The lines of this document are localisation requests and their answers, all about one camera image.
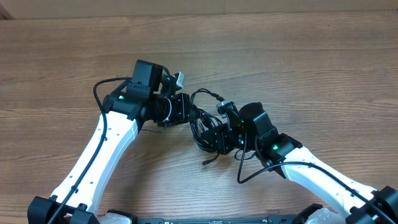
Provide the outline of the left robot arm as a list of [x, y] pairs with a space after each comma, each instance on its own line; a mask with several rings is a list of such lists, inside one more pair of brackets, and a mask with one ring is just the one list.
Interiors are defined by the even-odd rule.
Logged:
[[35, 197], [27, 210], [29, 223], [135, 223], [129, 213], [108, 210], [98, 215], [100, 201], [121, 156], [136, 139], [143, 124], [158, 126], [189, 122], [189, 96], [181, 93], [185, 77], [167, 67], [138, 60], [131, 77], [103, 101], [95, 132], [73, 169], [49, 198]]

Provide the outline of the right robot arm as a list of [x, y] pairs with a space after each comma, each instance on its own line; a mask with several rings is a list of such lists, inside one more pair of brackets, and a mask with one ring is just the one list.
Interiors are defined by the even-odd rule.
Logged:
[[290, 219], [290, 223], [397, 223], [397, 190], [381, 190], [364, 185], [319, 160], [300, 141], [279, 133], [260, 102], [240, 110], [232, 101], [217, 105], [227, 120], [201, 112], [201, 138], [207, 151], [226, 155], [239, 148], [253, 151], [263, 168], [250, 176], [237, 178], [243, 184], [269, 171], [305, 187], [327, 207], [313, 204]]

